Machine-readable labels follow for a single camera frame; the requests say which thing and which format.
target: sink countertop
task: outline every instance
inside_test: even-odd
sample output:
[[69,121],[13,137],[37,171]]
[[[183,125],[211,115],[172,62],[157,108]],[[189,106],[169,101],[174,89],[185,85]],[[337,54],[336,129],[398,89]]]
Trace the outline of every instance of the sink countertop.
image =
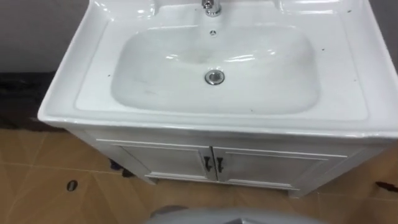
[[[398,77],[368,0],[298,2],[221,2],[223,13],[209,18],[196,1],[90,1],[43,100],[39,119],[55,126],[70,123],[398,138]],[[239,21],[228,20],[228,16],[241,15],[244,11],[250,12],[250,16],[241,16]],[[275,19],[271,22],[273,26],[297,27],[312,44],[320,91],[317,103],[308,110],[286,114],[251,114],[250,111],[247,114],[206,111],[194,114],[132,108],[111,96],[119,57],[126,42],[135,34],[161,27],[197,26],[206,30],[248,24],[261,27],[270,25],[267,16]],[[181,100],[190,101],[188,96],[182,96]]]

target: wall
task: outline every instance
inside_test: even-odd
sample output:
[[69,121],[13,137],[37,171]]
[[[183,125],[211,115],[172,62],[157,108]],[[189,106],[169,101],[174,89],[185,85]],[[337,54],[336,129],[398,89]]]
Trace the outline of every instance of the wall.
[[[371,3],[398,67],[398,1]],[[1,0],[0,72],[56,70],[87,4],[88,0]]]
[[398,70],[398,1],[370,0],[391,59]]

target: faucet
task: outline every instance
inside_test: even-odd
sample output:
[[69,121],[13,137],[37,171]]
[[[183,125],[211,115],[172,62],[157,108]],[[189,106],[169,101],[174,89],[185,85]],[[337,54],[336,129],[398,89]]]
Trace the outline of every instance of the faucet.
[[220,0],[201,0],[201,5],[207,16],[216,17],[221,14]]

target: white cabinet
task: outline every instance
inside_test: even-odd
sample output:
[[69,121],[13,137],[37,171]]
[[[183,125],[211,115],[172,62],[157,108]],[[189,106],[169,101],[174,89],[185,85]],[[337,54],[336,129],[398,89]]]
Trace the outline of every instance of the white cabinet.
[[214,147],[220,182],[299,189],[346,156]]
[[209,147],[155,144],[121,147],[144,166],[147,177],[217,180]]
[[169,129],[70,130],[142,180],[288,189],[301,197],[378,155],[393,140],[298,138]]

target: cabinet handle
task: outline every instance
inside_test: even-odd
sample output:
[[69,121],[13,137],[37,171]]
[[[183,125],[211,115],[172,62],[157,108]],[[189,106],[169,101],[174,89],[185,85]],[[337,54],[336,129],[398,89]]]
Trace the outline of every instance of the cabinet handle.
[[223,169],[224,169],[224,167],[223,167],[223,165],[222,165],[223,159],[224,159],[224,158],[222,158],[222,157],[217,157],[218,172],[219,172],[219,173],[222,173],[222,171],[223,171]]
[[210,172],[211,168],[213,168],[211,165],[209,165],[210,156],[205,156],[204,159],[205,159],[206,170],[207,172]]

